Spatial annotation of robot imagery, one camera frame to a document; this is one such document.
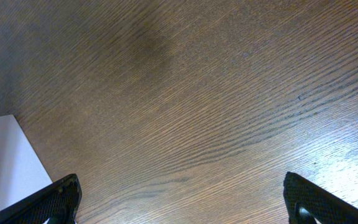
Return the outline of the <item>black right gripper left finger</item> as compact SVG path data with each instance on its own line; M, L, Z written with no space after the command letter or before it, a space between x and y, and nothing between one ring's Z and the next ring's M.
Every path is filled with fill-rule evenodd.
M76 174L69 174L0 211L0 224L75 224L82 191Z

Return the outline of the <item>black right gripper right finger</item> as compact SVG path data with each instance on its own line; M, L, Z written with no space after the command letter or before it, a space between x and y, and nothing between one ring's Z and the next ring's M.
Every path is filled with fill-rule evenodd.
M283 186L290 224L358 223L358 208L296 173L287 172Z

